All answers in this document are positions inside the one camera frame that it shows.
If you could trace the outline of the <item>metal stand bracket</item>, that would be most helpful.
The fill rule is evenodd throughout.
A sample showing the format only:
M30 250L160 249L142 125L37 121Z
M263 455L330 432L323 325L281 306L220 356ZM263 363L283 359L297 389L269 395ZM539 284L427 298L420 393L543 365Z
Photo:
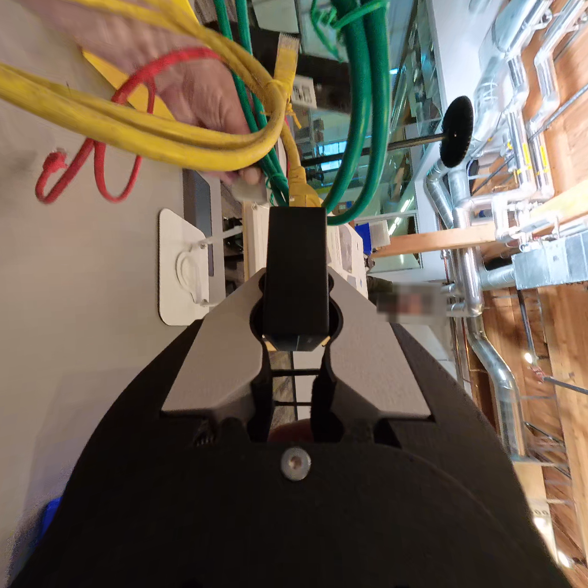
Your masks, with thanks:
M195 304L216 306L222 299L220 286L228 295L237 287L239 265L244 261L243 226L236 222L223 232L203 238L189 249L194 280L189 287Z

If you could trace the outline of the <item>silver ventilation duct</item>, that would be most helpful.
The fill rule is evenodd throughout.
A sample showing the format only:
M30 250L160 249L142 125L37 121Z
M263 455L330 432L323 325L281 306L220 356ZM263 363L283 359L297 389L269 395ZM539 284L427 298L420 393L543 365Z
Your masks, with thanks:
M548 201L534 201L534 196L519 189L509 192L473 197L464 161L450 168L449 160L439 158L426 175L430 199L440 215L445 241L433 250L457 251L452 255L453 281L447 297L459 298L448 314L460 316L465 322L466 338L486 369L495 387L500 436L513 460L539 460L546 467L563 467L547 457L528 458L520 393L515 377L490 343L481 318L483 292L506 287L517 290L538 286L575 283L570 265L568 245L574 245L587 230L574 229L560 236L562 225L574 224L587 215L566 212L566 195ZM537 243L534 249L515 256L508 267L486 270L478 249L488 243L508 244L515 241L520 249Z

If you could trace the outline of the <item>yellow plastic bin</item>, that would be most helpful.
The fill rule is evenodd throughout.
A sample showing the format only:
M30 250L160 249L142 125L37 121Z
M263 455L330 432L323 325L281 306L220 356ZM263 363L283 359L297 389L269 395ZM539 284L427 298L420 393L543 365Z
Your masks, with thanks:
M97 11L90 15L90 30L78 44L101 75L118 88L125 77L174 52L197 48L201 43L183 34L120 14ZM207 61L178 62L163 68L154 78L158 95L155 114L196 125L190 100L195 85L191 70Z

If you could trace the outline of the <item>person's left hand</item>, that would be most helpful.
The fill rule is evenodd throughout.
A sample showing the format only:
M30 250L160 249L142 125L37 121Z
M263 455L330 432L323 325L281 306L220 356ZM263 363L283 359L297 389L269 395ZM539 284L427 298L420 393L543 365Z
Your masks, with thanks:
M69 1L19 1L49 27L125 74L180 49L202 47L189 36ZM171 66L156 77L158 95L182 123L249 134L230 71L217 60Z

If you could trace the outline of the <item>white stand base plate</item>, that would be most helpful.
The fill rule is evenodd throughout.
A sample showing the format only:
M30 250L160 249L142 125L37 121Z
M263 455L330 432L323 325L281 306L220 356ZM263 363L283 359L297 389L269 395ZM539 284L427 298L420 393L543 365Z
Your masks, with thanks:
M158 314L167 326L188 326L214 307L205 234L170 209L158 216Z

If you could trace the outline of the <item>black network switch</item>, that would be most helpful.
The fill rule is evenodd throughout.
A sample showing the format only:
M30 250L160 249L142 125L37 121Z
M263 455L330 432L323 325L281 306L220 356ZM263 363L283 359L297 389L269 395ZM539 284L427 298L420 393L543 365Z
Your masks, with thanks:
M312 352L329 335L325 209L269 212L262 334L279 351Z

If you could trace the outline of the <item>black round-top pole lamp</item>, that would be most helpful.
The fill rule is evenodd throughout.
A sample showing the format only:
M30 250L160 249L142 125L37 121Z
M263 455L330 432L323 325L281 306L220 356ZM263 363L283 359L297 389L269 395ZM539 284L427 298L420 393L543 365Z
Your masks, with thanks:
M442 119L442 130L436 134L391 142L388 151L408 149L430 143L440 143L439 157L446 168L460 165L469 150L474 123L473 105L469 97L455 98Z

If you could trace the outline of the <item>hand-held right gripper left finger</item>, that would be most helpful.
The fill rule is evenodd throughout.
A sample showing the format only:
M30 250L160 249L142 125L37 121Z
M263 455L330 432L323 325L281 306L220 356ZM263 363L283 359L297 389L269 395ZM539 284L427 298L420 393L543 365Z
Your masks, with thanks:
M272 375L267 348L252 324L265 272L258 271L205 316L163 413L205 416L214 424L235 418L254 442L268 439Z

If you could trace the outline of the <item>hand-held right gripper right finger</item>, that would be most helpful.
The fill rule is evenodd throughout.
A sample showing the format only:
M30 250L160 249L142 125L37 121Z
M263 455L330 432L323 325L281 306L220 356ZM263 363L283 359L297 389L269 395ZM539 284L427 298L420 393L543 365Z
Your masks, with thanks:
M329 278L335 328L313 381L313 440L340 442L357 429L373 440L383 422L435 422L392 326L341 275Z

